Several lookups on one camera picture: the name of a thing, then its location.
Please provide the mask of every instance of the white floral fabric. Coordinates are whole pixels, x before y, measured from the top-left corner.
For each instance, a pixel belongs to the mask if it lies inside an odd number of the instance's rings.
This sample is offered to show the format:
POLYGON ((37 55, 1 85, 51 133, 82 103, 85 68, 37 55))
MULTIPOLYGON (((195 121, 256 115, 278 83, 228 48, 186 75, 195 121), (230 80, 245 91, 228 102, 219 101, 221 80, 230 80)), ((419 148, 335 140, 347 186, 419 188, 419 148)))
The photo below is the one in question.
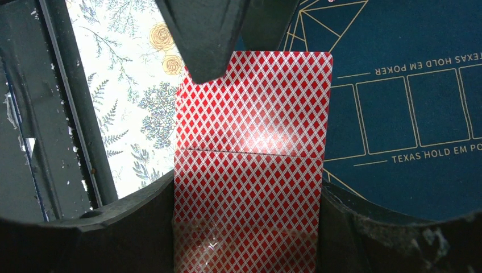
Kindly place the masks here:
POLYGON ((173 169, 184 63, 154 0, 67 0, 119 198, 173 169))

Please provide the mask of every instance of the yellow flower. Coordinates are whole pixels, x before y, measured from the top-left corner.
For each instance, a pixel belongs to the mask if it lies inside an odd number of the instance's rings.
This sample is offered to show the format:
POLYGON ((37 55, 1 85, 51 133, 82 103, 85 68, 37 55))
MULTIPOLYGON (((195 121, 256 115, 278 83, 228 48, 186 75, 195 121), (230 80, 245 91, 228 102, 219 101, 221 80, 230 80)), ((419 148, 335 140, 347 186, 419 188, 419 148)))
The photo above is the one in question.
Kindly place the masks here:
POLYGON ((151 29, 149 41, 158 51, 169 50, 174 47, 174 40, 165 23, 159 23, 151 29))
POLYGON ((178 75, 183 68, 182 60, 177 55, 166 55, 163 60, 163 68, 167 75, 178 75))

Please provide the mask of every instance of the red playing card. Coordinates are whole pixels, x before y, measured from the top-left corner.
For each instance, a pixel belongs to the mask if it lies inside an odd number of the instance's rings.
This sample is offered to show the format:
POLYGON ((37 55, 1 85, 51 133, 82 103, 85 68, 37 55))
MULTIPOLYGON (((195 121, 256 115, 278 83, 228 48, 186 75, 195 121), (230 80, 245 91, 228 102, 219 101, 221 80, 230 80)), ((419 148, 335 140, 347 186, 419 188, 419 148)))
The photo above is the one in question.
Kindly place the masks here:
POLYGON ((178 272, 314 272, 332 58, 234 52, 177 96, 178 272))

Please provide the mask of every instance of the blue poker mat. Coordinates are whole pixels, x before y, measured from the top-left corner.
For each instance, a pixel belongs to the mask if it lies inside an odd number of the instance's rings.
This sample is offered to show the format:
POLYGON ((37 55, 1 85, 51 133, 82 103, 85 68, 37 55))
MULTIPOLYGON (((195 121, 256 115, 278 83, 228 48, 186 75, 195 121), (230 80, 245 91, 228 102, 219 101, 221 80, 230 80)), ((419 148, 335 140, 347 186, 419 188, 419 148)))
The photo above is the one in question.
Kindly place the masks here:
POLYGON ((482 1, 301 0, 283 51, 334 57, 325 176, 446 220, 482 208, 482 1))

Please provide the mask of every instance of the gold geometric pattern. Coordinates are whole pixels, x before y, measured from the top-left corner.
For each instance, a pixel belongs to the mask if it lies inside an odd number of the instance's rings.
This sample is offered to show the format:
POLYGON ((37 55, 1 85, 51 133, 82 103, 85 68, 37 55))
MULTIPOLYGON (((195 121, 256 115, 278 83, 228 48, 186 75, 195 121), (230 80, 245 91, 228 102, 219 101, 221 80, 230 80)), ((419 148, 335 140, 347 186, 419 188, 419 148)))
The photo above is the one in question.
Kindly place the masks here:
POLYGON ((331 5, 330 3, 325 3, 321 2, 321 0, 304 0, 300 3, 301 9, 298 10, 298 14, 296 15, 296 21, 294 23, 294 29, 293 32, 291 33, 291 24, 288 27, 288 31, 286 32, 286 39, 284 43, 284 51, 291 51, 293 47, 293 42, 295 39, 300 40, 305 43, 305 51, 309 51, 308 49, 308 43, 307 43, 307 38, 306 38, 306 32, 305 32, 305 20, 308 18, 315 21, 317 24, 322 26, 323 28, 327 29, 332 35, 335 35, 336 41, 332 44, 330 50, 328 52, 331 52, 338 42, 341 40, 341 38, 345 35, 347 30, 350 28, 350 26, 353 24, 355 19, 360 15, 361 11, 363 8, 365 8, 366 4, 368 3, 369 0, 363 0, 363 1, 355 1, 351 2, 351 0, 345 1, 348 3, 342 3, 342 4, 337 4, 337 5, 331 5), (328 27, 329 23, 327 22, 321 22, 319 19, 316 19, 312 13, 315 11, 321 11, 321 10, 327 10, 330 9, 332 12, 340 12, 341 8, 346 7, 346 6, 351 6, 351 5, 358 5, 360 6, 360 9, 358 12, 353 16, 351 21, 349 22, 348 26, 344 28, 342 32, 336 32, 332 28, 328 27), (301 26, 302 33, 301 35, 296 35, 298 27, 301 26))

